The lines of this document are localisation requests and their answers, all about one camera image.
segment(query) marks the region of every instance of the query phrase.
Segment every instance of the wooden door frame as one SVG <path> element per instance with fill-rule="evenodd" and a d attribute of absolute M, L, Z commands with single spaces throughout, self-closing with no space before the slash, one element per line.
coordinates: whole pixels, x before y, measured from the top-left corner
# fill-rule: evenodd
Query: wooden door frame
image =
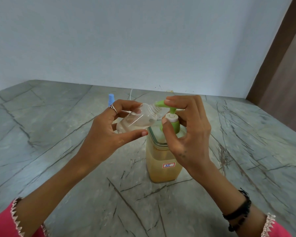
<path fill-rule="evenodd" d="M 295 34 L 296 0 L 292 0 L 246 98 L 253 104 L 259 105 Z"/>

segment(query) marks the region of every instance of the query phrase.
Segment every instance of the white wire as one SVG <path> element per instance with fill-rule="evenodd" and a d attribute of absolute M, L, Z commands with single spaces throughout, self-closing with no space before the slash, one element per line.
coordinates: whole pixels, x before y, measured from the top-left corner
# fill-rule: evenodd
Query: white wire
<path fill-rule="evenodd" d="M 133 89 L 131 89 L 131 90 L 130 90 L 130 94 L 129 94 L 129 100 L 131 100 L 131 99 L 132 99 L 132 91 L 133 91 Z"/>

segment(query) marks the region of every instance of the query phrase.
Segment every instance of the label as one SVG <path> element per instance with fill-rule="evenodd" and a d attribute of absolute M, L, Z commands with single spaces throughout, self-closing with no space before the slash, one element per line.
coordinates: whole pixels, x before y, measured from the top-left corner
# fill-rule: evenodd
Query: label
<path fill-rule="evenodd" d="M 168 168 L 168 167 L 174 167 L 175 166 L 175 162 L 173 163 L 168 163 L 168 164 L 163 164 L 162 168 Z"/>

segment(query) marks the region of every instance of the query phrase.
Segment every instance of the forearm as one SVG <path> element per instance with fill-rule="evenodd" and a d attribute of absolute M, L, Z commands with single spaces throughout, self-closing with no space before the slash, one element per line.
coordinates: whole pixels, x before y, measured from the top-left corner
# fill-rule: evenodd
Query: forearm
<path fill-rule="evenodd" d="M 235 188 L 225 176 L 223 176 L 214 164 L 206 171 L 192 174 L 212 197 L 224 215 L 237 210 L 244 202 L 245 197 Z M 237 224 L 240 218 L 229 221 L 231 225 Z M 254 205 L 251 205 L 250 213 L 239 230 L 240 237 L 260 237 L 265 224 L 266 215 Z"/>
<path fill-rule="evenodd" d="M 30 237 L 47 219 L 64 196 L 90 171 L 74 157 L 59 172 L 47 180 L 16 206 L 24 237 Z"/>

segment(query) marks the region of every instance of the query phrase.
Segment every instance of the brown door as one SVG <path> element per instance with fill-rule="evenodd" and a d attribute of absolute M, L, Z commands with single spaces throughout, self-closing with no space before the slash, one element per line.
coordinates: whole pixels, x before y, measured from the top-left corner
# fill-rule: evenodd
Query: brown door
<path fill-rule="evenodd" d="M 289 8 L 247 99 L 296 131 L 296 30 L 286 26 L 296 26 L 296 0 L 292 5 L 294 10 Z M 292 41 L 287 44 L 289 35 Z"/>

